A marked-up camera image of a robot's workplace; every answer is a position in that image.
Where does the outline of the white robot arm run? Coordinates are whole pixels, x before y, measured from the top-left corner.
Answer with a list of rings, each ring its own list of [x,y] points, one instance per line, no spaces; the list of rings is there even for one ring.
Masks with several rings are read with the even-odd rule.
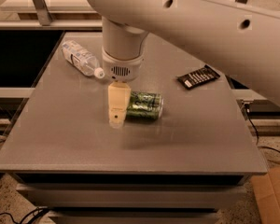
[[[115,80],[109,117],[123,122],[124,90],[154,34],[280,107],[280,13],[227,0],[87,0],[103,21],[103,68]]]

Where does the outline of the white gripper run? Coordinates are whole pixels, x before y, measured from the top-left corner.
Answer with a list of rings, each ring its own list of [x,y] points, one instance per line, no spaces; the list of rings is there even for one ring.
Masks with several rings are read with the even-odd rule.
[[[120,128],[126,119],[131,97],[131,88],[124,82],[139,76],[144,52],[141,49],[102,48],[102,58],[105,74],[112,80],[116,80],[108,86],[109,124],[113,128]]]

